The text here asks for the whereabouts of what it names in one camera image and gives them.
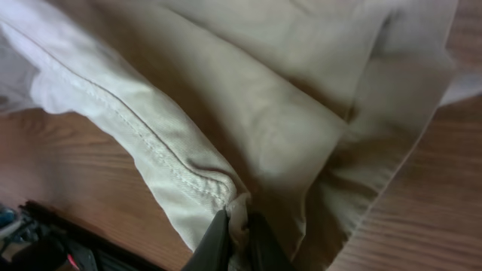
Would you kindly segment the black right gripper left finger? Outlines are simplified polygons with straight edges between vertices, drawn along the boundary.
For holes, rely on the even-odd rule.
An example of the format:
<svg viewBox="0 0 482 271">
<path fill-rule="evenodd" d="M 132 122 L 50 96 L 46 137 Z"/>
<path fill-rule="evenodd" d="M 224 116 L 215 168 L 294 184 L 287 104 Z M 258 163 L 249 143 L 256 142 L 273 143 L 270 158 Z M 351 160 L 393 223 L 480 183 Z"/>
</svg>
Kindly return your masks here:
<svg viewBox="0 0 482 271">
<path fill-rule="evenodd" d="M 230 235 L 227 211 L 218 211 L 201 243 L 182 271 L 227 271 L 230 257 Z"/>
</svg>

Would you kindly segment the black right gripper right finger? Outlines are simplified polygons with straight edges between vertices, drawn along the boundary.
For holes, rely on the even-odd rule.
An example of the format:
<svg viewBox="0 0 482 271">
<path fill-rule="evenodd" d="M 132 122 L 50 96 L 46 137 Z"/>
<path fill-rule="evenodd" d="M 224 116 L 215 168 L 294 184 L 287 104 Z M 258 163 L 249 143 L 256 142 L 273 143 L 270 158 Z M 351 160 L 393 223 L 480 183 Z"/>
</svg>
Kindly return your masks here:
<svg viewBox="0 0 482 271">
<path fill-rule="evenodd" d="M 253 271 L 295 271 L 260 213 L 249 215 L 249 260 Z"/>
</svg>

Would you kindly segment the beige khaki shorts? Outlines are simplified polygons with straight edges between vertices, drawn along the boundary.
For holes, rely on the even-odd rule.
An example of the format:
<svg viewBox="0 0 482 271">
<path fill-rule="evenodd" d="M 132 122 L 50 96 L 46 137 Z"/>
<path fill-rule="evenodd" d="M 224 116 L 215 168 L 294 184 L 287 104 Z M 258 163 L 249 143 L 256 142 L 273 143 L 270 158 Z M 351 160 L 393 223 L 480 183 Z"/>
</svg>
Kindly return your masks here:
<svg viewBox="0 0 482 271">
<path fill-rule="evenodd" d="M 458 1 L 3 1 L 1 198 L 150 261 L 260 212 L 325 270 L 436 109 L 481 92 Z"/>
</svg>

